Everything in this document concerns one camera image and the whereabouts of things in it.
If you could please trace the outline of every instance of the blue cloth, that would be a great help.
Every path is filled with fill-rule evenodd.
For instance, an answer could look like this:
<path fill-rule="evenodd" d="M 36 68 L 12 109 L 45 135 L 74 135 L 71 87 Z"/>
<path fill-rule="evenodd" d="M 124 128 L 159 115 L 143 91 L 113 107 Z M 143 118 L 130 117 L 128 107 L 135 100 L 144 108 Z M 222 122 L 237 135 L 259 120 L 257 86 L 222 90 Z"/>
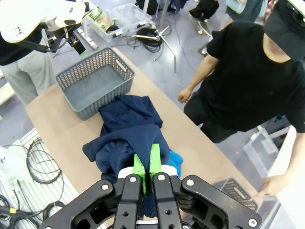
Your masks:
<path fill-rule="evenodd" d="M 175 153 L 174 151 L 172 151 L 170 149 L 170 159 L 168 160 L 168 165 L 169 166 L 173 166 L 177 169 L 177 173 L 178 173 L 178 178 L 181 178 L 181 165 L 183 163 L 183 158 Z"/>
<path fill-rule="evenodd" d="M 99 109 L 104 120 L 101 136 L 83 146 L 90 161 L 95 161 L 103 178 L 116 182 L 119 171 L 133 166 L 137 154 L 149 174 L 150 151 L 153 143 L 160 145 L 161 163 L 169 160 L 169 147 L 161 133 L 162 120 L 148 96 L 117 96 Z M 156 217 L 154 195 L 147 192 L 144 214 Z"/>

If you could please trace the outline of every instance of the clear plastic container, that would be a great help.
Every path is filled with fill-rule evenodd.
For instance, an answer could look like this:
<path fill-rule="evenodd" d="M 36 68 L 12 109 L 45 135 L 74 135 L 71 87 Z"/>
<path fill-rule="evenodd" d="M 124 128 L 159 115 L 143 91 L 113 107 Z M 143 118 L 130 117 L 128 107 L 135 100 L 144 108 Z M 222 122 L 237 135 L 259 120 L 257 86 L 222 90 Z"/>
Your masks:
<path fill-rule="evenodd" d="M 251 136 L 250 141 L 244 146 L 244 151 L 261 178 L 268 176 L 269 170 L 279 152 L 264 128 Z"/>
<path fill-rule="evenodd" d="M 124 35 L 130 27 L 130 23 L 122 16 L 111 10 L 104 10 L 111 22 L 113 24 L 113 19 L 116 19 L 116 25 L 119 27 L 117 30 L 107 33 L 103 28 L 101 28 L 98 23 L 96 23 L 91 17 L 87 17 L 90 23 L 90 27 L 108 43 L 111 43 L 113 38 Z"/>
<path fill-rule="evenodd" d="M 142 27 L 152 19 L 150 15 L 144 14 L 139 7 L 132 3 L 115 7 L 112 10 L 130 23 L 128 30 Z"/>

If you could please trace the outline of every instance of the bolt hole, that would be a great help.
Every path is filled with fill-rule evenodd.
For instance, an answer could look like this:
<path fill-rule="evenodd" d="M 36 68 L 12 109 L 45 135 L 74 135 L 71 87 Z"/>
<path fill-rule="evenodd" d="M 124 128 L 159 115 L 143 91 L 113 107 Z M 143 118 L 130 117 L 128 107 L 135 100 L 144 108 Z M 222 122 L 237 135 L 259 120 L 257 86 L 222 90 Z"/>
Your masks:
<path fill-rule="evenodd" d="M 170 210 L 170 209 L 167 209 L 166 211 L 165 211 L 165 214 L 166 215 L 170 215 L 172 213 L 172 211 Z"/>

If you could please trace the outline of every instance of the gray pants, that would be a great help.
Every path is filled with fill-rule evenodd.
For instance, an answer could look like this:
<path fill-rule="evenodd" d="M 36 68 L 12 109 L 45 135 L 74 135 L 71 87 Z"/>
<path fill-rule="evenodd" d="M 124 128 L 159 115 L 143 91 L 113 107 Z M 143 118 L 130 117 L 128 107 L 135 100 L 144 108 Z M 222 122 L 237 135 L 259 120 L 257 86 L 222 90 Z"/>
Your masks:
<path fill-rule="evenodd" d="M 0 66 L 0 69 L 24 105 L 55 83 L 54 63 L 50 53 L 32 51 L 14 63 Z"/>

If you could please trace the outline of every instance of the wooden table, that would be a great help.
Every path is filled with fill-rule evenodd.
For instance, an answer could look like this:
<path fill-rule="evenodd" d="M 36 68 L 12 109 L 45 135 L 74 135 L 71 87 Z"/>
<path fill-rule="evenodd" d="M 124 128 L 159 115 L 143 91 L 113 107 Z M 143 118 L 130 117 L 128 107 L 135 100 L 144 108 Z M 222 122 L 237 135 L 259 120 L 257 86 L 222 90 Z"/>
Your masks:
<path fill-rule="evenodd" d="M 255 189 L 215 144 L 132 62 L 115 51 L 136 74 L 129 94 L 150 97 L 163 120 L 164 138 L 183 157 L 182 177 L 194 174 L 210 184 L 233 177 L 250 195 L 255 194 Z M 100 114 L 82 121 L 56 85 L 32 101 L 26 110 L 52 156 L 79 193 L 101 178 L 96 164 L 82 151 L 85 143 L 100 134 L 103 124 Z"/>

